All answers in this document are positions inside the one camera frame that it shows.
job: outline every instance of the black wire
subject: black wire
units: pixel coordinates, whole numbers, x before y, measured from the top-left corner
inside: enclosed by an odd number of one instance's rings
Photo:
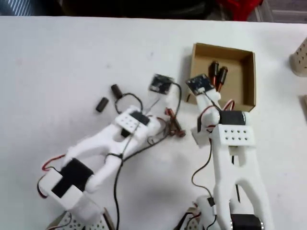
[[[216,105],[216,103],[206,94],[206,92],[204,92],[204,94],[206,95],[206,97],[208,97],[208,99],[211,101],[211,103],[213,104],[213,106],[218,110],[221,111],[220,107],[218,107]]]
[[[143,111],[143,102],[141,101],[141,99],[140,99],[138,96],[136,96],[135,94],[128,92],[128,93],[123,93],[123,96],[122,96],[121,98],[118,98],[118,99],[115,101],[114,106],[115,106],[116,112],[117,112],[118,114],[121,114],[121,111],[118,110],[117,103],[118,103],[121,99],[123,99],[125,96],[128,96],[128,95],[134,97],[136,100],[139,101],[139,103],[140,103],[140,110]]]
[[[181,89],[181,87],[180,87],[179,84],[174,83],[174,82],[173,82],[173,84],[176,85],[176,86],[179,88],[179,101],[178,101],[178,106],[177,106],[176,113],[175,113],[175,117],[176,117],[177,114],[178,114],[178,111],[179,111],[179,109],[180,109],[180,103],[181,103],[181,98],[182,98],[182,89]],[[132,93],[125,93],[125,94],[123,94],[123,95],[124,95],[124,96],[125,96],[125,95],[132,95],[132,96],[134,96],[134,97],[140,102],[140,105],[141,105],[141,112],[143,111],[143,103],[142,103],[142,101],[141,101],[137,96],[135,96],[135,95],[132,94]],[[117,108],[117,102],[118,102],[118,99],[115,101],[115,109],[116,109],[117,112],[120,113],[120,111],[119,111],[118,108]],[[116,193],[116,191],[117,191],[117,183],[118,183],[119,173],[120,173],[120,171],[121,171],[121,168],[122,168],[124,162],[126,162],[127,160],[129,160],[131,157],[134,157],[135,155],[137,155],[137,154],[143,152],[144,150],[147,150],[147,149],[149,149],[149,148],[151,148],[151,147],[157,145],[157,144],[160,143],[161,141],[165,140],[165,139],[167,138],[167,136],[168,136],[168,134],[166,134],[163,138],[161,138],[161,139],[158,140],[157,142],[154,142],[152,145],[149,145],[149,146],[147,146],[147,147],[144,147],[143,149],[140,149],[140,150],[134,152],[134,153],[131,154],[130,156],[126,157],[125,159],[122,159],[122,162],[121,162],[121,164],[120,164],[120,167],[118,168],[118,171],[117,171],[117,174],[116,174],[116,177],[115,177],[115,181],[114,181],[114,190],[113,190],[114,201],[115,201],[116,212],[117,212],[116,230],[119,230],[119,205],[118,205],[118,200],[117,200],[117,193]]]
[[[235,156],[231,157],[231,163],[235,164]],[[238,202],[241,203],[240,193],[239,193],[239,186],[236,184],[236,196],[238,197]]]
[[[209,190],[207,187],[202,186],[202,185],[198,185],[198,184],[195,184],[195,183],[194,183],[194,176],[195,176],[200,170],[204,169],[204,168],[209,164],[209,162],[210,162],[210,160],[211,160],[211,156],[212,156],[212,141],[211,141],[211,139],[209,139],[209,141],[210,141],[210,154],[209,154],[208,160],[207,160],[207,162],[206,162],[203,166],[201,166],[198,170],[196,170],[196,171],[193,173],[193,175],[192,175],[192,177],[191,177],[191,181],[192,181],[192,184],[195,185],[196,187],[206,189],[207,192],[209,193],[209,196],[212,197],[212,194],[211,194],[210,190]]]
[[[215,215],[215,218],[214,218],[214,221],[211,223],[211,224],[209,224],[208,225],[208,227],[207,227],[207,229],[206,230],[208,230],[209,229],[209,227],[211,227],[214,223],[216,222],[216,215]]]
[[[190,222],[193,220],[193,219],[195,219],[195,218],[197,218],[197,217],[200,217],[201,216],[201,212],[199,213],[199,214],[197,214],[197,215],[195,215],[195,216],[193,216],[193,217],[191,217],[189,220],[188,220],[188,222],[187,222],[187,225],[186,225],[186,230],[188,229],[188,226],[189,226],[189,224],[190,224]]]
[[[177,109],[176,109],[176,112],[175,112],[175,118],[177,117],[177,114],[178,114],[178,111],[179,111],[179,108],[180,108],[180,104],[181,104],[181,98],[182,98],[182,89],[181,89],[181,86],[175,82],[172,82],[173,85],[176,85],[179,89],[179,102],[178,102],[178,105],[177,105]]]

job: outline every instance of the open cardboard box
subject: open cardboard box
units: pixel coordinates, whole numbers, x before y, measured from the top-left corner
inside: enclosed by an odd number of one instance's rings
[[[190,78],[205,73],[216,60],[219,68],[226,66],[228,74],[221,89],[219,104],[223,107],[228,100],[235,101],[234,110],[249,112],[256,106],[256,70],[255,54],[250,51],[221,46],[196,43],[193,48]],[[190,91],[186,102],[196,104],[196,98]]]

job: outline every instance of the red wire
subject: red wire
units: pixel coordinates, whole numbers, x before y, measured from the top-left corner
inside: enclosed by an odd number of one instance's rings
[[[235,101],[231,100],[228,104],[226,104],[224,111],[229,107],[229,105],[231,105],[230,110],[233,110],[235,106]]]
[[[55,161],[55,160],[58,160],[58,159],[61,159],[63,157],[65,157],[66,154],[63,154],[63,155],[60,155],[60,156],[57,156],[57,157],[54,157],[54,158],[51,158],[50,160],[48,160],[42,167],[42,170],[45,171],[45,172],[48,172],[50,170],[50,168],[52,167],[47,167],[48,164],[52,161]]]
[[[207,108],[205,108],[202,113],[200,114],[200,116],[202,116],[209,108],[214,107],[214,105],[209,105]]]

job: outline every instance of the red object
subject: red object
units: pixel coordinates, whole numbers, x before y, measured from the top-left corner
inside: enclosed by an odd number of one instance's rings
[[[54,158],[48,160],[48,161],[43,165],[42,170],[45,171],[45,172],[48,172],[48,171],[50,170],[50,168],[52,168],[52,166],[48,166],[49,163],[52,162],[52,161],[61,159],[61,158],[63,158],[63,157],[65,157],[65,154],[60,155],[60,156],[57,156],[57,157],[54,157]]]
[[[249,14],[264,0],[216,0],[229,9],[234,16],[234,21],[246,21]]]

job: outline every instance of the white table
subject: white table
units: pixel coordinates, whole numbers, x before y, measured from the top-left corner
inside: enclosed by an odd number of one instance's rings
[[[257,106],[251,115],[275,226],[306,229],[307,126],[298,97],[307,94],[307,79],[291,72],[288,56],[307,36],[307,24],[0,17],[0,33],[3,229],[44,229],[61,213],[37,195],[41,164],[113,120],[111,84],[146,99],[154,73],[181,82],[196,42],[256,53]],[[102,96],[110,103],[96,114]],[[195,126],[197,112],[182,105],[179,120],[186,129]],[[118,185],[121,229],[172,229],[205,193],[190,177],[208,154],[189,133],[128,161]],[[196,180],[213,189],[212,162]],[[94,199],[116,221],[113,181]]]

